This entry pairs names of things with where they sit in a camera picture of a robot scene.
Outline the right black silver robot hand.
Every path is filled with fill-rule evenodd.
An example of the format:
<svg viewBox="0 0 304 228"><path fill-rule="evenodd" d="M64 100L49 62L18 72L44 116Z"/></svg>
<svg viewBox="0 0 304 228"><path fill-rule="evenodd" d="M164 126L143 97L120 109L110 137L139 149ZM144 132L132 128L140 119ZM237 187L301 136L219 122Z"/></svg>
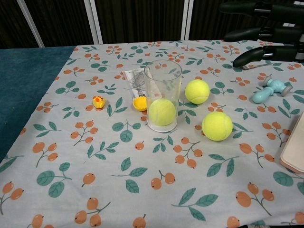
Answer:
<svg viewBox="0 0 304 228"><path fill-rule="evenodd" d="M282 46L263 46L248 50L233 61L233 67L272 60L304 61L304 7L295 4L272 4L265 1L238 1L222 3L220 12L243 14L295 24L294 27L255 27L232 31L224 36L225 42L262 40L282 43Z"/></svg>

